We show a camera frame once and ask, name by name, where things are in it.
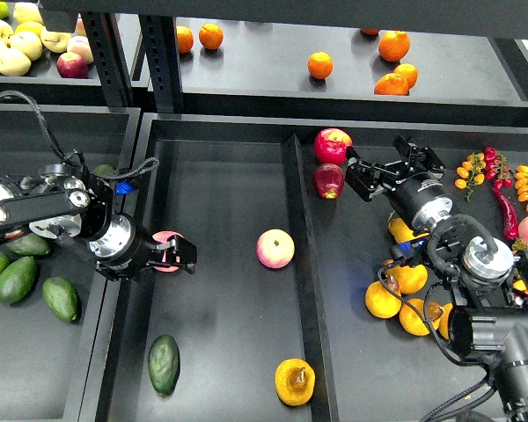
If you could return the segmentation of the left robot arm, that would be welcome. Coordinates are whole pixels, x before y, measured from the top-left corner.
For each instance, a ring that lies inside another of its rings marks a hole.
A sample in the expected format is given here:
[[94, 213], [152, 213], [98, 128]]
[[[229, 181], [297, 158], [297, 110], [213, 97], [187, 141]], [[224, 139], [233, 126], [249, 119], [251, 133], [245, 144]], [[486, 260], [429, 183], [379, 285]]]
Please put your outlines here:
[[0, 242], [18, 231], [31, 231], [59, 243], [82, 239], [96, 270], [109, 280], [133, 280], [155, 267], [194, 273], [196, 247], [180, 235], [155, 240], [131, 216], [113, 209], [111, 184], [141, 176], [159, 166], [155, 157], [122, 174], [91, 171], [84, 155], [62, 151], [36, 101], [20, 91], [1, 91], [0, 100], [21, 99], [32, 109], [40, 131], [59, 163], [19, 181], [0, 177]]

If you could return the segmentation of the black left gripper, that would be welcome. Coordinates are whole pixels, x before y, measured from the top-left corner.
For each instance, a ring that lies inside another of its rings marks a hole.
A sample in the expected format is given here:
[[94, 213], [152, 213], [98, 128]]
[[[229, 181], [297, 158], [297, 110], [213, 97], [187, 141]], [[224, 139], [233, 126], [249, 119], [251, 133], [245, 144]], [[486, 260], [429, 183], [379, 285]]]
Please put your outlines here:
[[[180, 243], [183, 260], [175, 262]], [[112, 281], [133, 280], [142, 270], [194, 274], [197, 248], [185, 237], [156, 243], [144, 227], [125, 214], [111, 215], [105, 233], [87, 246], [96, 259], [96, 271]]]

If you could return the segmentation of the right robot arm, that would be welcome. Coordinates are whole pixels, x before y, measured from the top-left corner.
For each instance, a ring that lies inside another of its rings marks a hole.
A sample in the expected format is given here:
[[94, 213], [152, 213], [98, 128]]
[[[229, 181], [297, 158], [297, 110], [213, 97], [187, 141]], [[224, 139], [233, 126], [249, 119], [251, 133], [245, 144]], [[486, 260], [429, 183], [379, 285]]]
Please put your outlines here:
[[363, 160], [347, 148], [347, 184], [363, 199], [383, 194], [414, 239], [392, 248], [391, 267], [426, 265], [450, 295], [449, 339], [438, 347], [459, 366], [480, 366], [509, 421], [528, 421], [528, 251], [513, 252], [442, 184], [444, 164], [428, 147], [397, 136], [400, 159]]

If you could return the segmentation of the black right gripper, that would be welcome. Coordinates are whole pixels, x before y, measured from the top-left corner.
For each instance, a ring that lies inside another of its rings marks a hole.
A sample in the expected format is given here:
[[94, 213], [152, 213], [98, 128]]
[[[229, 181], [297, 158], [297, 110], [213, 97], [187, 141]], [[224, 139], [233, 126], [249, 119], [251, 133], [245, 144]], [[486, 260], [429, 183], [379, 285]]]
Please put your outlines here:
[[346, 148], [345, 182], [358, 196], [370, 202], [385, 194], [398, 216], [410, 229], [433, 229], [451, 217], [452, 199], [434, 176], [443, 176], [445, 166], [431, 147], [419, 147], [411, 138], [397, 135], [392, 142], [405, 173], [400, 180], [400, 162], [377, 164], [362, 159], [353, 147]]

